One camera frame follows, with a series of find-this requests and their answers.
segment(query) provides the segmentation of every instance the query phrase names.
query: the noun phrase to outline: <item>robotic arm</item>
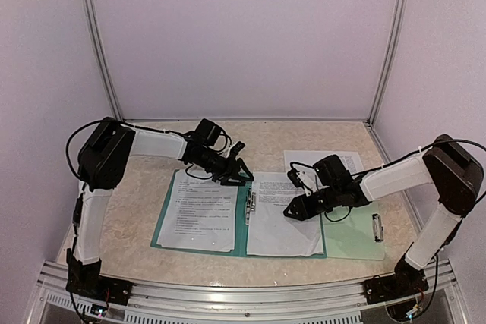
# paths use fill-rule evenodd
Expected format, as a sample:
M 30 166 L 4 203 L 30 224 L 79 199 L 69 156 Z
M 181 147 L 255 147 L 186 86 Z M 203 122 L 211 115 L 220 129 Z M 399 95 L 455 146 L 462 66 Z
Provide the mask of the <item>robotic arm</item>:
M 231 141 L 221 127 L 207 119 L 186 134 L 135 127 L 113 118 L 99 123 L 77 157 L 80 195 L 73 214 L 73 249 L 67 255 L 68 291 L 106 302 L 128 302 L 130 282 L 99 275 L 99 240 L 109 198 L 123 178 L 129 156 L 179 159 L 202 167 L 221 185 L 242 186 L 254 180 L 243 160 L 236 158 L 245 147 L 242 142 L 226 151 L 211 148 L 220 136 L 226 144 Z
M 306 220 L 337 206 L 350 209 L 368 205 L 392 193 L 422 184 L 435 184 L 439 205 L 420 235 L 406 251 L 390 276 L 364 282 L 369 304 L 418 293 L 428 289 L 423 268 L 432 256 L 456 235 L 462 220 L 478 202 L 484 171 L 476 159 L 446 134 L 432 147 L 374 172 L 352 177 L 337 155 L 328 156 L 313 166 L 324 189 L 302 172 L 292 168 L 289 179 L 305 194 L 292 200 L 284 215 Z

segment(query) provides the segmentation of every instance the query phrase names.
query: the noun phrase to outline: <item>white wall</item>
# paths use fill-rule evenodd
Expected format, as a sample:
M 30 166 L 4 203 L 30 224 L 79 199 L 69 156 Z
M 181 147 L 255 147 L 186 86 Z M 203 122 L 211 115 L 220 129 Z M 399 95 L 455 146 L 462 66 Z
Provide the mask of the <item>white wall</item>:
M 0 0 L 0 25 L 0 322 L 15 324 L 71 221 L 65 141 L 109 108 L 81 0 Z
M 95 0 L 126 118 L 368 116 L 395 0 Z
M 393 158 L 437 135 L 486 145 L 486 0 L 408 0 L 377 132 Z M 468 148 L 486 166 L 486 156 Z M 426 220 L 432 187 L 412 191 Z M 486 201 L 466 218 L 448 251 L 473 323 L 486 320 Z

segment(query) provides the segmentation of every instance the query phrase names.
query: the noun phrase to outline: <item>marble tabletop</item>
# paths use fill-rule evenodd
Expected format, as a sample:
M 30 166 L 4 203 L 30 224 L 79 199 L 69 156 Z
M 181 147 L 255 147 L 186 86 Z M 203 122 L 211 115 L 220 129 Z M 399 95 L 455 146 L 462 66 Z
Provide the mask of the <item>marble tabletop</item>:
M 356 151 L 364 168 L 383 163 L 365 126 L 335 121 L 217 121 L 246 147 L 241 157 L 251 171 L 284 172 L 286 149 Z M 144 123 L 175 131 L 193 130 L 196 121 Z M 102 273 L 128 279 L 183 285 L 257 287 L 304 285 L 363 278 L 393 271 L 416 236 L 405 201 L 394 194 L 379 202 L 385 259 L 236 258 L 150 247 L 175 160 L 134 156 L 115 189 L 101 238 Z M 65 263 L 68 234 L 58 256 Z

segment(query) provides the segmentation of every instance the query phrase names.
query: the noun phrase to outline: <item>document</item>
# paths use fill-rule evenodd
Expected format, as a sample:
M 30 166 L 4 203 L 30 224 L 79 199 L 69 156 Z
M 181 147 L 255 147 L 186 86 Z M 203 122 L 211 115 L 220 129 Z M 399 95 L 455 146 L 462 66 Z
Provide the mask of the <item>document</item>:
M 193 175 L 206 177 L 202 170 Z M 157 243 L 166 248 L 229 252 L 235 249 L 238 187 L 177 171 Z
M 361 159 L 357 152 L 350 152 L 350 151 L 284 151 L 283 157 L 285 159 L 286 164 L 286 171 L 290 170 L 290 162 L 296 161 L 301 162 L 306 165 L 312 166 L 314 163 L 320 161 L 324 157 L 328 157 L 330 155 L 338 155 L 341 159 L 344 167 L 346 167 L 349 172 L 355 174 L 356 172 L 363 171 L 363 164 L 361 163 Z M 309 177 L 314 176 L 317 179 L 317 176 L 314 170 L 309 168 L 305 168 L 302 166 L 296 166 L 299 171 L 305 172 L 305 174 Z M 319 179 L 317 179 L 317 186 L 322 187 Z
M 254 174 L 255 211 L 250 213 L 247 255 L 312 256 L 323 253 L 319 216 L 305 222 L 286 218 L 283 210 L 303 194 L 285 173 Z

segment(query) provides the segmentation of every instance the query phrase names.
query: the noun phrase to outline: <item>teal folder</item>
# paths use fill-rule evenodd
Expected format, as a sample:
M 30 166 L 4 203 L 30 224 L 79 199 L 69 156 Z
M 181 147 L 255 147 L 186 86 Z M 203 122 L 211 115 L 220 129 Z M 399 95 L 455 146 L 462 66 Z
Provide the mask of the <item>teal folder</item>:
M 172 194 L 172 188 L 174 186 L 174 177 L 175 173 L 178 170 L 174 171 L 174 175 L 172 176 L 172 180 L 170 181 L 169 189 L 167 190 L 166 198 L 164 199 L 164 204 L 162 205 L 162 211 L 159 215 L 159 220 L 157 221 L 157 225 L 155 227 L 155 231 L 153 233 L 152 241 L 150 242 L 150 246 L 154 248 L 162 248 L 164 250 L 179 250 L 181 252 L 191 252 L 191 253 L 202 253 L 202 254 L 215 254 L 217 256 L 230 256 L 230 257 L 264 257 L 264 256 L 248 256 L 246 254 L 246 245 L 248 241 L 248 226 L 245 224 L 245 213 L 246 213 L 246 199 L 248 195 L 248 189 L 250 188 L 251 184 L 246 184 L 245 186 L 240 186 L 238 188 L 238 197 L 236 199 L 236 210 L 235 210 L 235 249 L 229 252 L 211 252 L 208 250 L 185 250 L 179 248 L 165 248 L 162 247 L 160 244 L 157 243 L 157 238 L 160 234 L 160 229 L 162 228 L 162 223 L 164 218 L 166 217 L 167 207 L 170 203 L 170 196 Z M 326 254 L 314 254 L 313 256 L 309 257 L 293 257 L 293 258 L 326 258 Z
M 174 185 L 175 173 L 174 171 L 172 180 L 167 190 L 166 198 L 159 215 L 159 219 L 156 224 L 155 231 L 153 233 L 150 246 L 154 248 L 161 248 L 164 250 L 179 250 L 182 252 L 202 253 L 202 254 L 214 254 L 218 256 L 231 256 L 231 257 L 248 257 L 246 253 L 246 246 L 248 241 L 248 226 L 245 224 L 246 213 L 246 199 L 248 196 L 248 189 L 251 184 L 238 188 L 238 197 L 236 200 L 235 209 L 235 249 L 229 252 L 211 252 L 208 250 L 186 250 L 179 248 L 166 248 L 157 243 L 157 239 L 160 234 L 163 220 L 167 213 L 167 207 L 170 204 L 170 197 L 172 194 L 172 188 Z M 335 212 L 330 213 L 329 217 L 333 220 L 343 216 L 343 212 L 339 208 Z M 283 258 L 347 258 L 356 260 L 382 260 L 384 258 L 383 243 L 377 243 L 374 240 L 372 215 L 378 214 L 379 209 L 376 203 L 372 203 L 368 206 L 353 209 L 350 216 L 342 222 L 332 223 L 328 222 L 322 215 L 320 217 L 320 227 L 323 236 L 323 254 L 314 254 L 312 256 L 297 256 L 297 257 L 283 257 Z

